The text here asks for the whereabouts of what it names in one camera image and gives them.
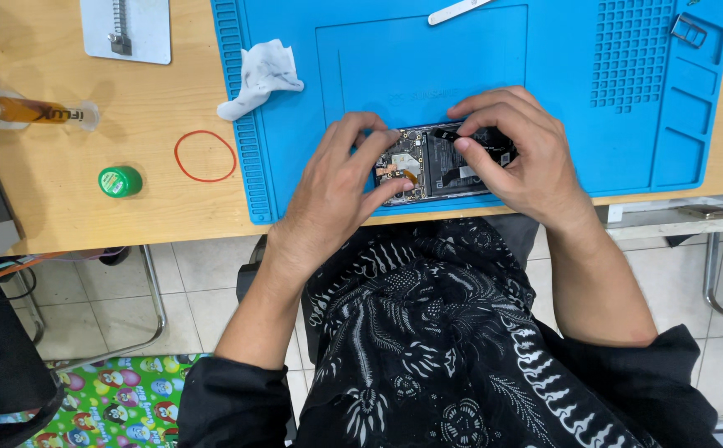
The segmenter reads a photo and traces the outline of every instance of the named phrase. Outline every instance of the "sim tray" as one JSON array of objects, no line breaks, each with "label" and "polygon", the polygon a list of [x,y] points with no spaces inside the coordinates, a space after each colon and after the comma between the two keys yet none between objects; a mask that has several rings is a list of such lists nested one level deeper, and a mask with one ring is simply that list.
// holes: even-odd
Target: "sim tray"
[{"label": "sim tray", "polygon": [[707,38],[707,32],[684,15],[677,16],[674,27],[671,28],[671,35],[679,37],[683,42],[687,42],[697,49],[705,45]]}]

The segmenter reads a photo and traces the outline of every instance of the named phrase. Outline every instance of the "person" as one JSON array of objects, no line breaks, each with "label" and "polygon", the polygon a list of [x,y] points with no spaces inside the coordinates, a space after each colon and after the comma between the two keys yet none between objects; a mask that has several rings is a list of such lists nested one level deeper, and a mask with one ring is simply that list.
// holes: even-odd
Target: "person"
[{"label": "person", "polygon": [[[517,86],[446,114],[466,117],[455,148],[526,217],[507,238],[496,219],[360,228],[413,185],[364,193],[399,133],[371,112],[332,123],[214,356],[187,375],[180,446],[284,444],[283,364],[302,297],[318,345],[295,446],[719,446],[716,412],[690,386],[698,346],[684,325],[658,335],[577,182],[563,124]],[[519,151],[506,168],[468,138],[489,126]],[[535,222],[547,230],[563,336],[530,312]]]}]

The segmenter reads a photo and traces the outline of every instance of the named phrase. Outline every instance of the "white cloth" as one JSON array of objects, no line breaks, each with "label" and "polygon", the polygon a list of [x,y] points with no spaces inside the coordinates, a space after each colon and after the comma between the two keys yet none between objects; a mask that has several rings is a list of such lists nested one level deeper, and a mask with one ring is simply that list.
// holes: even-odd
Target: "white cloth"
[{"label": "white cloth", "polygon": [[303,81],[297,78],[292,47],[282,45],[279,39],[256,44],[243,54],[243,84],[239,95],[217,107],[220,118],[234,121],[264,104],[274,90],[303,90]]}]

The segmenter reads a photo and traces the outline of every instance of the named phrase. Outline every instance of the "blue silicone repair mat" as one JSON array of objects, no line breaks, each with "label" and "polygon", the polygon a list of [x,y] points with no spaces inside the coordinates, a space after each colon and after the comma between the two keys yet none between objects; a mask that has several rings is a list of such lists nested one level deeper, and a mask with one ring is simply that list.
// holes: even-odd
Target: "blue silicone repair mat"
[{"label": "blue silicone repair mat", "polygon": [[[343,113],[377,112],[390,127],[439,123],[460,99],[505,85],[526,86],[565,123],[593,196],[704,180],[723,72],[723,0],[496,0],[427,24],[454,1],[212,0],[229,98],[239,93],[239,49],[276,38],[292,46],[306,84],[273,93],[234,123],[254,223],[284,215],[320,137]],[[679,15],[705,31],[700,48],[672,36]],[[677,30],[702,43],[689,25]],[[376,215],[499,204],[479,195]]]}]

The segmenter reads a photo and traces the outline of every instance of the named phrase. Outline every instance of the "red rubber band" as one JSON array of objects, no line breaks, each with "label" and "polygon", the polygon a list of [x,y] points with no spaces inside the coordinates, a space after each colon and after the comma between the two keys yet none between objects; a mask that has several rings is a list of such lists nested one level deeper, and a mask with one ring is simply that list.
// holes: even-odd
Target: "red rubber band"
[{"label": "red rubber band", "polygon": [[[221,142],[223,142],[224,145],[226,145],[226,148],[228,148],[229,151],[231,151],[231,159],[234,161],[234,164],[231,166],[231,171],[228,171],[228,174],[223,176],[222,178],[197,178],[194,175],[191,175],[187,172],[185,169],[185,166],[181,164],[181,160],[179,160],[179,144],[182,140],[186,139],[187,137],[190,137],[193,134],[209,134],[211,136],[214,136]],[[234,148],[231,147],[230,144],[226,142],[226,140],[220,138],[215,132],[212,131],[192,131],[184,134],[179,141],[176,142],[176,147],[173,148],[173,157],[176,157],[176,163],[179,164],[179,168],[181,168],[181,172],[185,173],[188,178],[191,178],[192,180],[197,180],[198,182],[220,182],[221,180],[224,180],[225,178],[228,178],[228,176],[234,174],[234,170],[237,168],[237,154],[234,152]]]}]

